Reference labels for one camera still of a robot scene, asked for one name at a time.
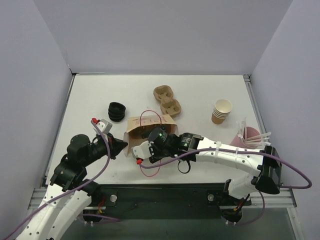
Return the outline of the cream and pink paper bag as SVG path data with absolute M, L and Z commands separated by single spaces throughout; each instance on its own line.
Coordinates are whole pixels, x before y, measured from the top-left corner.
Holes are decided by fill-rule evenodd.
M 123 140 L 128 143 L 124 148 L 124 155 L 132 157 L 132 148 L 147 140 L 150 132 L 156 127 L 164 127 L 168 134 L 178 135 L 178 124 L 168 114 L 158 114 L 156 111 L 147 109 L 140 116 L 133 116 L 127 120 L 127 128 Z

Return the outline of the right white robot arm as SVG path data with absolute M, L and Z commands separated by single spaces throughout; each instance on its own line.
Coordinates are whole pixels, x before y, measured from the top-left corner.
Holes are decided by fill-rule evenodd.
M 246 172 L 243 177 L 226 181 L 221 197 L 227 204 L 256 191 L 270 195 L 280 192 L 282 164 L 272 146 L 262 150 L 247 149 L 188 132 L 179 136 L 168 134 L 163 127 L 156 127 L 146 141 L 132 149 L 132 154 L 136 159 L 149 159 L 151 163 L 171 157 L 187 163 L 208 162 Z

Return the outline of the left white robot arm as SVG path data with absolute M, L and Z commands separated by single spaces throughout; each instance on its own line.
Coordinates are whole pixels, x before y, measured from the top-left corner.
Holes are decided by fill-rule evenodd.
M 128 145 L 111 133 L 97 134 L 93 140 L 78 134 L 70 140 L 67 153 L 55 168 L 39 207 L 22 225 L 19 240 L 59 240 L 75 218 L 88 205 L 102 199 L 101 185 L 95 177 L 87 179 L 87 166 L 107 157 L 116 159 Z

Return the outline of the stack of brown paper cups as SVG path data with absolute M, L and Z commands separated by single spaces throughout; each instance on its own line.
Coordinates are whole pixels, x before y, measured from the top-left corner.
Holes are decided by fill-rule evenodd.
M 227 99 L 219 99 L 215 102 L 211 120 L 214 124 L 220 125 L 230 115 L 233 109 L 232 103 Z

